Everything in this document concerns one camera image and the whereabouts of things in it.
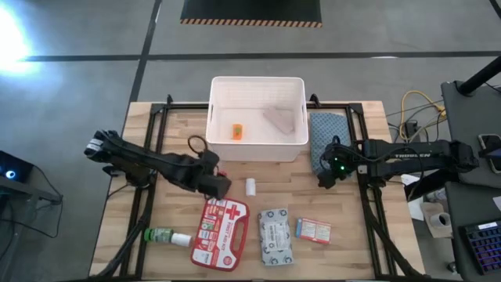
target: blue cloth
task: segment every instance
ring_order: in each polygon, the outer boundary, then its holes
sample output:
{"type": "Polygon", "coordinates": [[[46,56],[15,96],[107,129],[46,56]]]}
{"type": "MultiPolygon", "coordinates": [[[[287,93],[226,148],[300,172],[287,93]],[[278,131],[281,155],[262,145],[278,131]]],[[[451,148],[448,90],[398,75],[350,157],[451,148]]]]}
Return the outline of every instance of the blue cloth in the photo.
{"type": "MultiPolygon", "coordinates": [[[[339,136],[341,144],[351,145],[348,120],[345,116],[330,113],[310,114],[310,152],[312,155],[312,171],[315,175],[323,171],[320,166],[320,156],[326,149],[327,144],[332,142],[334,136],[339,136]]],[[[330,167],[325,161],[323,161],[323,166],[325,168],[330,167]]]]}

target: red first aid kit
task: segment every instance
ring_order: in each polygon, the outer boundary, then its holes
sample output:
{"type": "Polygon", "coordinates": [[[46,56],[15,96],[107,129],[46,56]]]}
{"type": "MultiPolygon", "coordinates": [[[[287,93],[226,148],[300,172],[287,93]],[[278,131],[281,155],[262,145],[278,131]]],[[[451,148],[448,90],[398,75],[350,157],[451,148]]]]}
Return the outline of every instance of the red first aid kit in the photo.
{"type": "Polygon", "coordinates": [[[240,260],[249,225],[249,207],[230,199],[211,199],[205,203],[198,226],[191,261],[210,269],[233,271],[240,260]],[[243,224],[238,251],[234,240],[237,224],[243,224]]]}

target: gray floor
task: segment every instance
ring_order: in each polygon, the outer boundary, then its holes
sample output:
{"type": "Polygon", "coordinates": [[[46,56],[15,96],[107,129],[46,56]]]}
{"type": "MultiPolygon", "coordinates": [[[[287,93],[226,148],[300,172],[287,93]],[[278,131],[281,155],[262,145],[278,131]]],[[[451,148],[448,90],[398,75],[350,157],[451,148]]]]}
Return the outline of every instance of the gray floor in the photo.
{"type": "MultiPolygon", "coordinates": [[[[29,55],[140,54],[154,0],[8,0],[29,55]]],[[[178,24],[182,1],[164,1],[151,53],[489,51],[501,46],[501,21],[487,0],[325,0],[322,29],[201,27],[178,24]]],[[[0,51],[5,52],[5,43],[0,51]]],[[[441,99],[443,81],[465,79],[493,58],[232,60],[148,62],[139,101],[207,101],[218,75],[298,76],[323,100],[382,100],[399,111],[410,89],[441,99]]],[[[96,129],[123,126],[138,63],[23,63],[0,70],[0,150],[34,162],[64,194],[60,234],[26,232],[16,281],[86,277],[109,178],[83,149],[96,129]]],[[[501,83],[501,77],[492,80],[501,83]]],[[[407,107],[426,103],[410,96],[407,107]]],[[[417,117],[429,120],[433,111],[417,117]]],[[[399,116],[388,119],[398,124],[399,116]]],[[[448,139],[446,123],[439,127],[448,139]]],[[[431,139],[436,133],[430,130],[431,139]]],[[[33,225],[52,232],[57,209],[33,225]]],[[[426,271],[454,277],[450,244],[416,224],[426,271]]]]}

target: white box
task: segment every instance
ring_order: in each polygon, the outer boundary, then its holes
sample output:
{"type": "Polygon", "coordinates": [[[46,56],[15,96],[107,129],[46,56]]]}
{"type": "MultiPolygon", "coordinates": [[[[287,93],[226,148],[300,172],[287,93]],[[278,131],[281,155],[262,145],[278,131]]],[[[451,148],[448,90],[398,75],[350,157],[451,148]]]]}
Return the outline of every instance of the white box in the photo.
{"type": "Polygon", "coordinates": [[[308,142],[305,82],[300,78],[216,77],[207,114],[207,142],[222,161],[293,161],[308,142]],[[275,107],[294,120],[285,134],[263,112],[275,107]],[[232,125],[241,124],[241,140],[232,125]]]}

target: wooden table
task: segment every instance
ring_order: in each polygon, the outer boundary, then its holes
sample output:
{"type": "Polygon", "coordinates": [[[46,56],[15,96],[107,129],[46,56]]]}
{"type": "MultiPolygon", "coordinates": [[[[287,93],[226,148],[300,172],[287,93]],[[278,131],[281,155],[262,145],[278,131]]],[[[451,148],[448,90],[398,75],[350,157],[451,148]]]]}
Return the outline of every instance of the wooden table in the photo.
{"type": "MultiPolygon", "coordinates": [[[[369,137],[391,137],[382,102],[360,102],[366,116],[369,137]]],[[[124,139],[142,146],[151,103],[132,103],[124,128],[124,139]]],[[[321,110],[342,114],[342,110],[321,110]]],[[[163,152],[192,154],[186,139],[204,135],[206,110],[169,111],[163,152]]],[[[154,135],[158,131],[156,123],[154,135]]],[[[362,214],[356,176],[346,179],[330,190],[317,187],[312,174],[309,145],[291,163],[238,163],[222,162],[220,167],[228,172],[232,186],[228,197],[243,201],[250,208],[250,226],[247,242],[239,266],[231,273],[196,266],[189,260],[191,248],[171,244],[149,243],[143,279],[162,280],[313,280],[313,279],[368,279],[373,278],[373,268],[366,238],[366,225],[362,214]],[[256,197],[245,196],[245,179],[256,179],[256,197]],[[306,217],[332,224],[331,244],[321,245],[307,240],[292,239],[295,264],[293,266],[263,266],[258,239],[259,211],[271,208],[288,208],[291,229],[297,217],[306,217]]],[[[124,184],[124,179],[112,182],[110,191],[124,184]]],[[[133,189],[114,194],[106,204],[91,274],[98,273],[122,245],[129,221],[133,189]]],[[[413,224],[400,184],[388,183],[383,188],[383,202],[391,239],[412,264],[424,273],[413,224]]],[[[176,232],[194,236],[199,224],[204,198],[190,193],[158,178],[153,204],[151,227],[171,227],[176,232]]],[[[382,244],[378,242],[381,264],[386,265],[382,244]]],[[[132,250],[133,271],[137,248],[132,250]]]]}

